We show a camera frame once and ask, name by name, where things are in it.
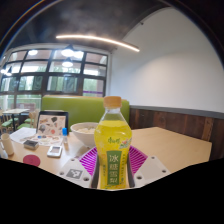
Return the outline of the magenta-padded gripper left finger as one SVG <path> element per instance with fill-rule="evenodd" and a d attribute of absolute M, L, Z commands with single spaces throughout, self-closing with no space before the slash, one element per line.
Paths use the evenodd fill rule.
<path fill-rule="evenodd" d="M 92 148 L 80 157 L 69 159 L 57 175 L 81 187 L 96 189 L 99 180 L 97 149 Z"/>

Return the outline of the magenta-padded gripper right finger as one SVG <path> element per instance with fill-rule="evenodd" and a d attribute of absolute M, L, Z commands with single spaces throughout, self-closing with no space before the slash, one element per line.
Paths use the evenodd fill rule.
<path fill-rule="evenodd" d="M 140 188 L 170 174 L 170 171 L 156 156 L 147 156 L 131 146 L 127 161 L 130 188 Z"/>

